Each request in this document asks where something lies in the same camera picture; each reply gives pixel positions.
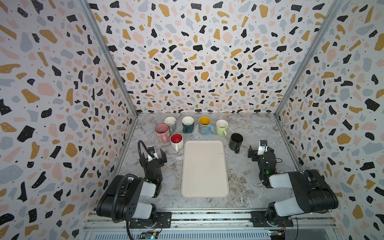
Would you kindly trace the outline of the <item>pink mug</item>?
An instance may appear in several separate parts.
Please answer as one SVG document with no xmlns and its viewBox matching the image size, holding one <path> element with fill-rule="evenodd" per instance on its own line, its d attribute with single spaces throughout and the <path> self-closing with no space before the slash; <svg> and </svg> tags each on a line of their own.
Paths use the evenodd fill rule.
<svg viewBox="0 0 384 240">
<path fill-rule="evenodd" d="M 164 124 L 164 123 L 158 124 L 155 128 L 155 131 L 161 143 L 166 144 L 169 142 L 171 133 L 170 133 L 169 126 L 167 124 Z"/>
</svg>

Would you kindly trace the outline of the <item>white mug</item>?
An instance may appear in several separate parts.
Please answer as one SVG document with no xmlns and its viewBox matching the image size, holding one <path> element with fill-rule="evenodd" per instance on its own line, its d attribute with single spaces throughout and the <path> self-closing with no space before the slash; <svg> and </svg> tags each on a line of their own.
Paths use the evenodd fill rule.
<svg viewBox="0 0 384 240">
<path fill-rule="evenodd" d="M 174 133 L 170 137 L 172 148 L 178 153 L 184 146 L 184 138 L 179 133 Z"/>
</svg>

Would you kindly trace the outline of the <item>black mug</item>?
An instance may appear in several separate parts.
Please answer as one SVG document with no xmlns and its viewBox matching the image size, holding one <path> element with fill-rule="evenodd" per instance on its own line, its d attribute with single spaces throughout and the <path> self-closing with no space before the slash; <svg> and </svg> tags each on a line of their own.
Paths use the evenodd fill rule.
<svg viewBox="0 0 384 240">
<path fill-rule="evenodd" d="M 243 143 L 243 136 L 238 133 L 233 133 L 230 137 L 229 148 L 236 154 L 240 152 L 240 147 Z"/>
</svg>

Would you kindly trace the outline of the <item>grey mug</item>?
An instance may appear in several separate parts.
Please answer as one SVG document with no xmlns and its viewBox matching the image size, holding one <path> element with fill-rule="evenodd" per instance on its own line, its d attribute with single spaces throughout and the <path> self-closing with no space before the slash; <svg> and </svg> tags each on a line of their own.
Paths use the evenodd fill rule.
<svg viewBox="0 0 384 240">
<path fill-rule="evenodd" d="M 174 117 L 167 117 L 164 123 L 169 127 L 170 133 L 174 133 L 177 130 L 177 120 Z"/>
</svg>

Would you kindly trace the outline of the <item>dark green mug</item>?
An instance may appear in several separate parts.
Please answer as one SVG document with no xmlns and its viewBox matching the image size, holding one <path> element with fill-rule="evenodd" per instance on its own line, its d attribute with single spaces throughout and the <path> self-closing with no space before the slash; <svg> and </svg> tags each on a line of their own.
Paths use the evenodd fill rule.
<svg viewBox="0 0 384 240">
<path fill-rule="evenodd" d="M 185 134 L 191 134 L 194 131 L 195 127 L 195 120 L 192 117 L 184 117 L 182 119 L 182 125 L 183 125 L 183 133 Z"/>
</svg>

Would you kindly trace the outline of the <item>light green mug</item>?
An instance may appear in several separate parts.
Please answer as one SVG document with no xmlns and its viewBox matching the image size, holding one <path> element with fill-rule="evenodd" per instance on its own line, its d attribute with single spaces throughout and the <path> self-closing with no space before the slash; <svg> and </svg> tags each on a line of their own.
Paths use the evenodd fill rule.
<svg viewBox="0 0 384 240">
<path fill-rule="evenodd" d="M 225 120 L 218 120 L 216 122 L 216 134 L 221 137 L 227 135 L 228 122 Z"/>
</svg>

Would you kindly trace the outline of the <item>blue butterfly mug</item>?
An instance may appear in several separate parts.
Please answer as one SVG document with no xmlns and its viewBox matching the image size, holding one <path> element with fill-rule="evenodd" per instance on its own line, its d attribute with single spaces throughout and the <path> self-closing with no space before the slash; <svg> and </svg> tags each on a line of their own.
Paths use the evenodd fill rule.
<svg viewBox="0 0 384 240">
<path fill-rule="evenodd" d="M 213 135 L 215 128 L 211 124 L 211 119 L 208 117 L 201 117 L 199 119 L 199 133 L 201 135 Z"/>
</svg>

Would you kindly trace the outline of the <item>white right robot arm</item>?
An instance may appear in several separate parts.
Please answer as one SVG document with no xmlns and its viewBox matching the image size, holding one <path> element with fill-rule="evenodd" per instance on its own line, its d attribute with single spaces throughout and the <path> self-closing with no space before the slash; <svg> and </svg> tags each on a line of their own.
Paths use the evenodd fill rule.
<svg viewBox="0 0 384 240">
<path fill-rule="evenodd" d="M 339 201 L 323 177 L 316 170 L 277 173 L 278 158 L 265 141 L 258 149 L 249 148 L 248 158 L 258 163 L 259 179 L 268 189 L 291 189 L 293 196 L 268 205 L 262 220 L 279 224 L 293 215 L 326 213 L 338 208 Z"/>
</svg>

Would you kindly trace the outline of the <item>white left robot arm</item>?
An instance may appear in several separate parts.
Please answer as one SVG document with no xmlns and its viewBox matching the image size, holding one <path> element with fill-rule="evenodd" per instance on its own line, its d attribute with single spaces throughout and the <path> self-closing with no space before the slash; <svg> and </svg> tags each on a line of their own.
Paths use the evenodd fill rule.
<svg viewBox="0 0 384 240">
<path fill-rule="evenodd" d="M 167 162 L 167 155 L 163 150 L 158 155 L 154 147 L 148 148 L 148 151 L 147 154 L 141 153 L 139 158 L 145 177 L 117 175 L 96 207 L 99 217 L 110 218 L 114 223 L 137 222 L 144 228 L 157 224 L 156 206 L 142 203 L 140 198 L 156 198 L 159 195 L 163 181 L 161 167 Z"/>
</svg>

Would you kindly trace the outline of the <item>cream plastic tray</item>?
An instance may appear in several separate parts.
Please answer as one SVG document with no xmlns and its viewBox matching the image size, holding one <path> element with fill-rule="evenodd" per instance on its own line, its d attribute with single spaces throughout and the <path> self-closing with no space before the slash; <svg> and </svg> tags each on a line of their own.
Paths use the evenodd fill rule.
<svg viewBox="0 0 384 240">
<path fill-rule="evenodd" d="M 187 141 L 184 146 L 181 194 L 184 198 L 226 198 L 229 183 L 221 141 Z"/>
</svg>

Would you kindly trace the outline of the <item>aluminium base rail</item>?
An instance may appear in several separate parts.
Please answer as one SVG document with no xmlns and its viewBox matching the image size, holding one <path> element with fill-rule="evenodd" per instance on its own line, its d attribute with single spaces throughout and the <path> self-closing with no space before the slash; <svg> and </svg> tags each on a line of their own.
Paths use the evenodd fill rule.
<svg viewBox="0 0 384 240">
<path fill-rule="evenodd" d="M 262 209 L 160 210 L 158 226 L 113 223 L 92 212 L 85 240 L 341 240 L 330 214 L 289 217 L 280 226 L 259 223 Z"/>
</svg>

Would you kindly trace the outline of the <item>metal left corner post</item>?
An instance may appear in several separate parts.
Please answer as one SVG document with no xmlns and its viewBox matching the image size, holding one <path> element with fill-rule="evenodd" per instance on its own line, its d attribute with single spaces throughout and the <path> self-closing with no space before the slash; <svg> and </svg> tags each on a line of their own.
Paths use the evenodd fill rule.
<svg viewBox="0 0 384 240">
<path fill-rule="evenodd" d="M 84 1 L 84 0 L 79 0 L 78 1 L 79 5 L 80 5 L 80 8 L 82 10 L 82 12 L 84 13 L 85 15 L 85 19 L 87 20 L 87 22 L 89 23 L 89 27 L 90 29 L 92 30 L 94 36 L 95 36 L 95 39 L 100 47 L 100 50 L 102 52 L 102 54 L 104 55 L 105 59 L 106 59 L 106 62 L 107 64 L 109 65 L 111 71 L 112 71 L 112 74 L 113 76 L 115 77 L 115 80 L 117 81 L 117 84 L 119 86 L 119 88 L 121 89 L 121 92 L 122 92 L 122 95 L 124 96 L 126 102 L 127 102 L 127 105 L 128 105 L 128 108 L 129 108 L 129 111 L 130 113 L 132 113 L 132 115 L 134 116 L 134 118 L 137 118 L 138 117 L 138 113 L 134 107 L 134 104 L 132 103 L 132 100 L 130 98 L 130 95 L 126 89 L 126 86 L 122 80 L 122 77 L 121 75 L 119 74 L 119 71 L 118 71 L 118 68 L 111 56 L 111 53 L 109 51 L 109 48 L 108 48 L 108 45 L 105 43 L 104 41 L 104 38 L 103 38 L 103 35 L 102 35 L 102 32 L 97 24 L 97 21 L 96 19 L 94 18 L 94 15 L 91 11 L 91 8 L 89 6 L 89 3 L 88 1 Z"/>
</svg>

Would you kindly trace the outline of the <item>metal corner post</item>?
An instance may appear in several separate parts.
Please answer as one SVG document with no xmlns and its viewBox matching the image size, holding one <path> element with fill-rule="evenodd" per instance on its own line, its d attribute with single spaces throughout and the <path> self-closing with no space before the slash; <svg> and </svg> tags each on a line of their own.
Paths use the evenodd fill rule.
<svg viewBox="0 0 384 240">
<path fill-rule="evenodd" d="M 274 113 L 274 117 L 278 119 L 278 116 L 282 113 L 285 104 L 288 102 L 290 95 L 294 92 L 295 86 L 298 84 L 301 76 L 303 75 L 307 65 L 310 63 L 311 59 L 314 57 L 315 53 L 317 52 L 317 48 L 320 46 L 322 39 L 324 38 L 324 35 L 327 33 L 329 27 L 331 26 L 333 20 L 335 19 L 337 13 L 341 9 L 343 5 L 342 0 L 336 0 L 333 1 L 329 11 L 327 12 L 326 18 L 323 21 L 323 24 L 321 25 L 318 33 L 316 34 L 314 41 L 311 43 L 308 52 L 306 53 L 305 57 L 303 58 L 301 64 L 299 65 L 298 70 L 296 71 L 293 80 L 291 81 L 290 85 L 287 88 L 287 91 L 285 92 L 283 99 L 278 105 L 278 108 L 276 112 Z"/>
<path fill-rule="evenodd" d="M 117 84 L 119 86 L 119 88 L 121 89 L 121 92 L 122 92 L 122 95 L 124 96 L 126 102 L 127 102 L 127 105 L 128 105 L 128 108 L 129 108 L 129 111 L 130 113 L 132 113 L 132 115 L 134 116 L 134 118 L 137 118 L 138 117 L 138 113 L 134 107 L 134 104 L 132 103 L 132 100 L 130 98 L 130 95 L 126 89 L 126 86 L 122 80 L 122 77 L 121 75 L 119 74 L 119 71 L 118 71 L 118 68 L 111 56 L 111 53 L 109 51 L 109 48 L 108 48 L 108 45 L 105 43 L 104 41 L 104 38 L 103 38 L 103 35 L 102 35 L 102 32 L 97 24 L 97 21 L 96 19 L 94 18 L 94 15 L 91 11 L 91 8 L 89 6 L 89 3 L 88 1 L 84 1 L 84 0 L 79 0 L 78 1 L 79 5 L 80 5 L 80 8 L 82 10 L 82 12 L 84 13 L 85 15 L 85 19 L 87 20 L 87 22 L 89 23 L 89 27 L 90 29 L 92 30 L 94 36 L 95 36 L 95 39 L 100 47 L 100 50 L 102 52 L 102 54 L 104 55 L 105 59 L 106 59 L 106 62 L 107 64 L 109 65 L 111 71 L 112 71 L 112 74 L 113 76 L 115 77 L 115 80 L 117 81 Z"/>
</svg>

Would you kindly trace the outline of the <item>metal right corner post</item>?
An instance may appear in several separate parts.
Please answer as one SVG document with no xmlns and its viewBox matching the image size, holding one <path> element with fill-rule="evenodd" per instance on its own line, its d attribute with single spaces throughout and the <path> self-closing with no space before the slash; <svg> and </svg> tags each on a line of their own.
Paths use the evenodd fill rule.
<svg viewBox="0 0 384 240">
<path fill-rule="evenodd" d="M 306 53 L 305 57 L 303 58 L 301 64 L 299 65 L 298 70 L 296 71 L 293 80 L 291 81 L 290 85 L 287 88 L 287 91 L 285 92 L 283 99 L 278 105 L 278 108 L 276 112 L 274 113 L 274 117 L 278 119 L 278 116 L 282 113 L 285 104 L 288 102 L 290 95 L 294 92 L 295 86 L 298 84 L 301 76 L 303 75 L 307 65 L 310 63 L 311 59 L 314 57 L 315 53 L 317 52 L 317 48 L 320 46 L 322 39 L 324 38 L 324 35 L 327 33 L 329 27 L 331 26 L 333 20 L 335 19 L 337 13 L 341 9 L 343 5 L 342 0 L 336 0 L 333 1 L 329 11 L 327 12 L 326 18 L 323 21 L 323 24 L 321 25 L 318 33 L 316 34 L 314 41 L 311 43 L 308 52 Z"/>
</svg>

